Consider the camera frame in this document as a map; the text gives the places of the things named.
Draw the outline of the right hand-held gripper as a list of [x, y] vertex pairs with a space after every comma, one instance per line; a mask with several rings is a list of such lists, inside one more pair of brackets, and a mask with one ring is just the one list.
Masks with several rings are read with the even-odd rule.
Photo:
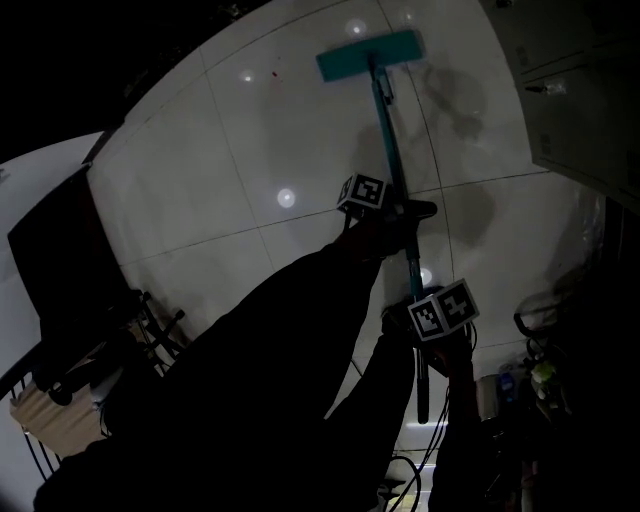
[[471, 360], [479, 308], [465, 279], [448, 286], [427, 287], [408, 297], [409, 343], [444, 363]]

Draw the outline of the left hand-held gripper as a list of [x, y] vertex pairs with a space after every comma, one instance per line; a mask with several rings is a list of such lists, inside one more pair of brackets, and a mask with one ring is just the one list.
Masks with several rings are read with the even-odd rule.
[[407, 200], [405, 180], [393, 175], [384, 181], [364, 174], [354, 173], [342, 185], [336, 209], [344, 214], [343, 229], [348, 230], [353, 221], [361, 221], [381, 213], [386, 221], [405, 217], [422, 221], [434, 217], [438, 206], [431, 201]]

